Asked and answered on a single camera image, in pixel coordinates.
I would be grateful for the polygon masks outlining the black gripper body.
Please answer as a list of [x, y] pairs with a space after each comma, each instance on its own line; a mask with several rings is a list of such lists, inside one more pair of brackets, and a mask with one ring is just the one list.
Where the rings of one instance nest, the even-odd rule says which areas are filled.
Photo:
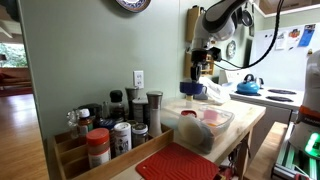
[[201, 68], [204, 64], [220, 62], [222, 60], [221, 50], [211, 48], [209, 50], [193, 50], [191, 54], [192, 66], [190, 68], [191, 79], [198, 82], [201, 76]]

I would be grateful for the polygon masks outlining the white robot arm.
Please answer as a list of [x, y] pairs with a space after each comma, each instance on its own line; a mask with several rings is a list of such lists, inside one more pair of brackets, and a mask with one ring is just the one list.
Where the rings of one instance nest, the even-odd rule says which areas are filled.
[[[235, 12], [246, 0], [220, 0], [202, 13], [196, 20], [191, 48], [191, 78], [200, 77], [200, 65], [210, 54], [221, 61], [221, 50], [210, 45], [210, 41], [224, 41], [235, 32]], [[306, 155], [320, 158], [320, 51], [312, 53], [306, 61], [305, 90], [299, 107], [296, 128], [289, 138], [290, 143]]]

